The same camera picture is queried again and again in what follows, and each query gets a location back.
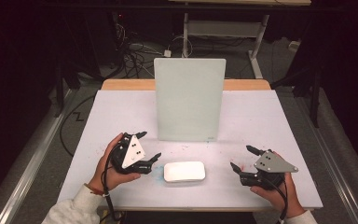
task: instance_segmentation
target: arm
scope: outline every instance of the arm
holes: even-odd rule
[[[300,204],[297,193],[296,186],[293,182],[292,175],[290,173],[285,174],[285,182],[287,187],[287,213],[286,221],[290,224],[314,224],[316,223],[313,215],[310,211],[306,211]],[[280,190],[286,192],[284,184],[280,185]],[[284,201],[281,195],[276,190],[265,190],[257,186],[251,187],[251,191],[260,197],[268,200],[271,205],[278,211],[282,211],[284,208]]]
[[[103,173],[106,159],[122,137],[122,133],[113,139],[106,148],[103,156],[100,158],[95,174],[88,184],[80,188],[80,191],[73,200],[65,200],[55,204],[49,210],[43,224],[49,223],[100,223],[100,217],[97,215],[97,208],[103,200],[103,184],[101,175]],[[130,182],[141,177],[140,174],[122,175],[116,172],[114,168],[108,170],[107,186],[109,190],[114,189],[119,184]]]

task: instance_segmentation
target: background desk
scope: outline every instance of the background desk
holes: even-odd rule
[[[108,82],[115,86],[115,81]],[[97,94],[59,201],[73,198],[79,186],[90,180],[107,143],[117,133],[147,131],[141,139],[145,159],[159,152],[162,155],[153,165],[152,173],[112,191],[113,204],[118,210],[257,211],[270,208],[267,201],[241,185],[229,165],[232,161],[244,171],[255,171],[253,164],[258,157],[249,153],[246,145],[271,148],[296,165],[299,172],[294,174],[294,180],[299,200],[308,208],[322,207],[275,91],[224,91],[218,141],[188,143],[157,139],[154,91],[107,91],[107,87],[104,85],[104,91]],[[163,166],[173,161],[204,162],[206,178],[200,182],[166,183]]]

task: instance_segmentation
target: white sleeve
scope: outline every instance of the white sleeve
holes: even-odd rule
[[[97,208],[103,197],[82,186],[73,200],[65,200],[50,208],[42,224],[100,223]]]
[[[317,224],[310,210],[297,217],[287,218],[285,222],[287,224]]]

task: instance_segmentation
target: hand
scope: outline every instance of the hand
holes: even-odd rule
[[[112,151],[113,147],[117,145],[118,141],[123,136],[123,133],[120,133],[115,139],[113,139],[109,145],[106,148],[106,151],[104,152],[103,156],[100,158],[100,161],[98,162],[97,168],[95,170],[94,177],[89,182],[89,186],[92,188],[95,188],[97,190],[103,191],[103,183],[101,180],[101,176],[104,170],[104,166],[107,160],[107,157],[109,156],[109,153]],[[115,168],[110,168],[107,170],[107,187],[109,190],[114,189],[118,185],[122,183],[131,182],[134,179],[138,179],[141,177],[140,174],[132,173],[127,175],[119,174]]]
[[[287,213],[286,217],[296,217],[305,212],[304,208],[300,204],[297,198],[296,186],[293,182],[292,175],[290,173],[284,174],[284,179],[287,187]],[[284,187],[284,183],[281,183],[279,189],[283,194],[286,194],[286,189]],[[278,193],[277,190],[265,190],[258,186],[252,186],[251,192],[259,195],[260,197],[268,200],[271,205],[281,212],[284,208],[284,200],[281,194]]]

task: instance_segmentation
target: person's left hand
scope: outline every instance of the person's left hand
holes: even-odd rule
[[[98,162],[97,169],[95,170],[95,174],[92,177],[91,181],[89,182],[89,186],[91,188],[103,191],[103,183],[101,180],[101,176],[104,170],[104,166],[107,160],[107,157],[109,156],[110,151],[112,151],[113,147],[118,143],[118,141],[123,136],[123,133],[120,133],[115,139],[113,139],[109,145],[106,148],[106,151],[104,152],[103,156],[100,158],[100,161]],[[134,179],[138,179],[141,177],[140,174],[132,173],[127,175],[119,174],[115,168],[110,168],[107,170],[107,187],[109,190],[114,189],[118,185],[122,183],[131,182]]]

